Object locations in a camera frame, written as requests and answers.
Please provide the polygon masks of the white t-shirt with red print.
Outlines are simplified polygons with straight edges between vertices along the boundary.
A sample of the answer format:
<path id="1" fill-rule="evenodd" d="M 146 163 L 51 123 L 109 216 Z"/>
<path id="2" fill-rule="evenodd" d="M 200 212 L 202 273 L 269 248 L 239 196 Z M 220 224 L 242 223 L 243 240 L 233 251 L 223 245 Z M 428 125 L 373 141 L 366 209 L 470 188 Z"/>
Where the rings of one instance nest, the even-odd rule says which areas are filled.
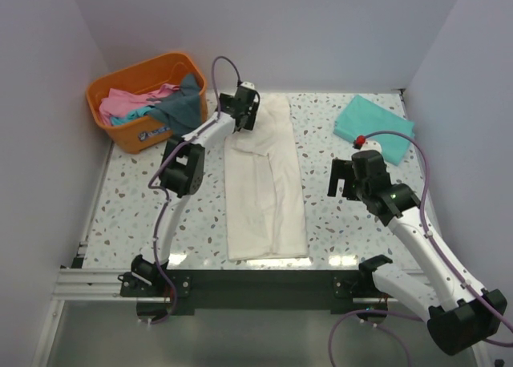
<path id="1" fill-rule="evenodd" d="M 290 105 L 264 97 L 251 131 L 224 143 L 230 260 L 306 257 L 305 207 Z"/>

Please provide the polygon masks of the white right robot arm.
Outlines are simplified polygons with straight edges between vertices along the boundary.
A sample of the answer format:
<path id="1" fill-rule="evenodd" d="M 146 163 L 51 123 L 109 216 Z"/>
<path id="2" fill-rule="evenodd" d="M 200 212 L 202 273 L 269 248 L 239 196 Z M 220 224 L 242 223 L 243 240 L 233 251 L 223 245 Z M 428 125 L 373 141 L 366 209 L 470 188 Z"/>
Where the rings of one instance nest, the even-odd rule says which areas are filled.
<path id="1" fill-rule="evenodd" d="M 462 265 L 422 212 L 415 192 L 392 183 L 378 151 L 333 159 L 328 195 L 362 202 L 405 245 L 429 281 L 415 280 L 387 256 L 374 256 L 358 266 L 362 295 L 384 292 L 401 301 L 426 323 L 432 340 L 447 355 L 497 333 L 506 297 L 486 288 Z"/>

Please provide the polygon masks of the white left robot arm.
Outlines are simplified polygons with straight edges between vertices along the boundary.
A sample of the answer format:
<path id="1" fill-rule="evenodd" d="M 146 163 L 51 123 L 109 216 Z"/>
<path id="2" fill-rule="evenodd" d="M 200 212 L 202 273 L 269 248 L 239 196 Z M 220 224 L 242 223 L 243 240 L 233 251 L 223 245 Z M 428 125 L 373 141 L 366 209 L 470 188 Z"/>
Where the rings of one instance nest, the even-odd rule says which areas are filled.
<path id="1" fill-rule="evenodd" d="M 172 239 L 182 212 L 203 182 L 207 150 L 234 133 L 251 131 L 260 102 L 252 83 L 239 83 L 234 95 L 219 94 L 217 111 L 210 119 L 186 135 L 168 140 L 163 161 L 148 185 L 152 187 L 159 180 L 158 189 L 164 191 L 165 201 L 148 244 L 131 263 L 131 275 L 147 296 L 174 289 L 165 272 Z"/>

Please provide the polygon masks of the folded turquoise t-shirt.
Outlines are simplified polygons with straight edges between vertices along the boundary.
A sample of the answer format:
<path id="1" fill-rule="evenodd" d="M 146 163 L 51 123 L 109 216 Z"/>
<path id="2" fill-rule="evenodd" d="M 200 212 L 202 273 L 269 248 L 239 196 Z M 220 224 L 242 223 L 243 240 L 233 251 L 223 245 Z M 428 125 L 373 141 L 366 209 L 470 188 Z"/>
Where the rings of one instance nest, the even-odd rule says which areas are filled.
<path id="1" fill-rule="evenodd" d="M 390 111 L 355 95 L 335 119 L 333 133 L 352 143 L 360 135 L 376 131 L 396 131 L 414 137 L 414 122 L 396 116 Z M 398 166 L 410 147 L 410 142 L 396 135 L 377 135 L 382 155 L 388 163 Z"/>

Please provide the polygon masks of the dark teal t-shirt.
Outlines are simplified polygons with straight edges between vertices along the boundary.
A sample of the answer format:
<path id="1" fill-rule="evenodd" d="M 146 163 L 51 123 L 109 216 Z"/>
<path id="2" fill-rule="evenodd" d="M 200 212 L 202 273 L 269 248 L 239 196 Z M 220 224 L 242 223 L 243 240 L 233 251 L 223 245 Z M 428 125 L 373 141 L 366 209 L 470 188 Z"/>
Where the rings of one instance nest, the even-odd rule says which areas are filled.
<path id="1" fill-rule="evenodd" d="M 162 123 L 176 135 L 195 130 L 201 121 L 200 86 L 193 74 L 187 74 L 170 95 L 151 98 L 147 115 Z"/>

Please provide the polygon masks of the orange plastic laundry basket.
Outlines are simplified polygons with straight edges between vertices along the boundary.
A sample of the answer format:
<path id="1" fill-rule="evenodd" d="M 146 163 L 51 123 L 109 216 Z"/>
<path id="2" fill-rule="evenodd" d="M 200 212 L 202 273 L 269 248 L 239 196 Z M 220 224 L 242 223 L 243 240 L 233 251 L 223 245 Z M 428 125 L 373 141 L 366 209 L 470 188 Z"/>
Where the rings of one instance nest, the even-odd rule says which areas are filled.
<path id="1" fill-rule="evenodd" d="M 194 75 L 200 86 L 200 115 L 204 122 L 208 115 L 204 74 L 188 54 L 174 51 L 95 80 L 86 90 L 86 99 L 96 125 L 103 129 L 119 148 L 129 154 L 137 154 L 168 139 L 172 135 L 169 128 L 150 116 L 138 118 L 121 126 L 106 125 L 99 112 L 100 103 L 111 89 L 141 95 L 158 90 L 164 84 L 179 84 L 187 74 Z"/>

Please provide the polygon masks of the light blue t-shirt in basket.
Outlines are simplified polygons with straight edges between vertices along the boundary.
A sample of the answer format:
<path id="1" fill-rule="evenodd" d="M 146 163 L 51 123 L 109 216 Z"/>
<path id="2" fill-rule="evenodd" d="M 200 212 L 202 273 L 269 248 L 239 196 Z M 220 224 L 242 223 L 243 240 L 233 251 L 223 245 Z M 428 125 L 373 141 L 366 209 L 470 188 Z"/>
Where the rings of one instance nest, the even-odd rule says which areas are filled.
<path id="1" fill-rule="evenodd" d="M 151 110 L 152 107 L 149 106 L 140 107 L 135 110 L 129 111 L 127 114 L 122 116 L 111 116 L 110 122 L 112 126 L 118 127 L 127 123 L 131 123 L 139 118 L 146 116 Z"/>

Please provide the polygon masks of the pink t-shirt in basket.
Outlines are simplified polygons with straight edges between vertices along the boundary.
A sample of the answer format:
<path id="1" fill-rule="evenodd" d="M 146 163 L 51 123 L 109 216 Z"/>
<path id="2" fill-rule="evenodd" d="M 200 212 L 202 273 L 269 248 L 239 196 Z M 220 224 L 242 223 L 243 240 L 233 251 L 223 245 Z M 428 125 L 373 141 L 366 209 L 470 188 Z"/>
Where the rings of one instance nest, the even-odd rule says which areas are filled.
<path id="1" fill-rule="evenodd" d="M 140 107 L 154 107 L 180 90 L 179 85 L 163 84 L 159 89 L 140 95 L 111 88 L 108 96 L 100 101 L 99 115 L 103 123 L 111 126 L 111 116 L 122 116 Z"/>

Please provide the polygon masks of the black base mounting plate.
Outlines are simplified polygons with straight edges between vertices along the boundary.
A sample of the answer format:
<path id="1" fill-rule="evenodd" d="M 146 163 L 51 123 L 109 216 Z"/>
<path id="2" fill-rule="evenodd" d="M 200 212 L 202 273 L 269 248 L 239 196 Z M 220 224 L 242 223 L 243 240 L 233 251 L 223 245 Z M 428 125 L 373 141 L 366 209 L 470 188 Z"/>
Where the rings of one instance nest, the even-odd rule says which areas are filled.
<path id="1" fill-rule="evenodd" d="M 168 270 L 173 292 L 160 276 L 154 284 L 129 272 L 118 276 L 120 296 L 136 299 L 140 317 L 192 316 L 202 309 L 323 310 L 346 313 L 374 305 L 384 294 L 357 270 Z"/>

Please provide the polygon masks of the aluminium frame rail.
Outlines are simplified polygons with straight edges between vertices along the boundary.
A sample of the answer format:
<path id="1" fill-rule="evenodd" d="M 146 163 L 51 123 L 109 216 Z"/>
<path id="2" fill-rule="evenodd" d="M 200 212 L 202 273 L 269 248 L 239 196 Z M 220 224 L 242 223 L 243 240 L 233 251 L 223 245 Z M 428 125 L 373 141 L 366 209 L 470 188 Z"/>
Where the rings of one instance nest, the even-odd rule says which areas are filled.
<path id="1" fill-rule="evenodd" d="M 88 239 L 80 240 L 69 261 L 61 264 L 51 293 L 55 301 L 118 301 L 122 282 L 119 275 L 146 244 L 113 242 L 95 248 Z"/>

